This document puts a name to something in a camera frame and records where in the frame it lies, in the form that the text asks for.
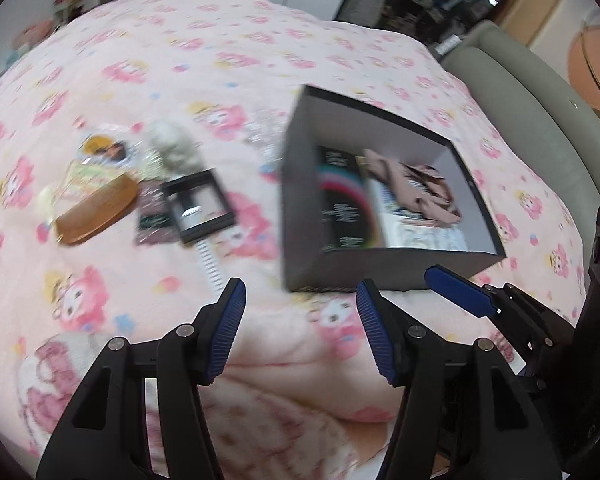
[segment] gray bed frame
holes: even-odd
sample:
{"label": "gray bed frame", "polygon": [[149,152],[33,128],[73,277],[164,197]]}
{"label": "gray bed frame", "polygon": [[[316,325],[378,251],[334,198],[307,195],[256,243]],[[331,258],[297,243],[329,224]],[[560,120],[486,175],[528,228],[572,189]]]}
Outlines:
{"label": "gray bed frame", "polygon": [[465,82],[513,152],[562,199],[588,263],[600,206],[597,115],[564,79],[495,23],[479,23],[441,63]]}

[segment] gray box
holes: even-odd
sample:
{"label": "gray box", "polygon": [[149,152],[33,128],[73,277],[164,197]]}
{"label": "gray box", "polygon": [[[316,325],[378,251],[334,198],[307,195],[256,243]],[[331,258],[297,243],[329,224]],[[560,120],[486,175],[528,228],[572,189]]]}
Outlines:
{"label": "gray box", "polygon": [[[447,180],[469,251],[331,248],[323,221],[316,146],[362,155],[370,148],[407,164],[429,164]],[[498,230],[450,140],[380,108],[305,86],[286,130],[282,165],[282,246],[288,290],[355,290],[371,278],[381,290],[427,288],[424,272],[440,264],[465,278],[506,257]]]}

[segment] white plush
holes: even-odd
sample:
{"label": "white plush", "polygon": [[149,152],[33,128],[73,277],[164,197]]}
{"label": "white plush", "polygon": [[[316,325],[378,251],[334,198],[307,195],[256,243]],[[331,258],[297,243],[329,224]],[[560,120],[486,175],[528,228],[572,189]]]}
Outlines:
{"label": "white plush", "polygon": [[164,167],[177,174],[197,173],[205,169],[200,150],[187,130],[170,121],[154,121],[145,130]]}

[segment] pink blanket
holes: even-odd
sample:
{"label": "pink blanket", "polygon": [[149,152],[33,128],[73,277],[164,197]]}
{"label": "pink blanket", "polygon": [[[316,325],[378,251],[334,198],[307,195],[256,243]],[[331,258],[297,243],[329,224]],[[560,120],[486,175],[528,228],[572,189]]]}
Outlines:
{"label": "pink blanket", "polygon": [[[304,83],[451,139],[509,255],[475,281],[514,283],[576,321],[584,270],[570,214],[507,147],[464,84],[417,41],[320,22],[264,0],[120,0],[75,20],[0,80],[3,434],[28,446],[32,410],[58,406],[61,392],[48,381],[53,395],[42,398],[50,404],[33,406],[33,386],[18,386],[22,359],[47,339],[76,331],[131,342],[159,338],[216,299],[200,252],[179,244],[135,246],[134,215],[81,246],[62,248],[36,207],[40,191],[61,181],[85,128],[117,124],[134,140],[143,124],[163,118],[201,143],[238,214],[239,225],[208,245],[222,275],[247,285],[227,376],[339,418],[395,416],[401,391],[376,370],[354,296],[289,294],[280,283],[280,187],[245,140],[258,110],[286,117]],[[432,292],[387,297],[448,339],[495,338],[520,367],[488,321]]]}

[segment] wooden comb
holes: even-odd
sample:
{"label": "wooden comb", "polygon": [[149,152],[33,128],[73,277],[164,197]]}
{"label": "wooden comb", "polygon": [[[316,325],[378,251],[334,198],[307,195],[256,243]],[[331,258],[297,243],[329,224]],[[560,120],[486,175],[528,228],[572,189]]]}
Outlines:
{"label": "wooden comb", "polygon": [[125,217],[138,197],[138,183],[123,173],[56,219],[58,243],[76,245]]}

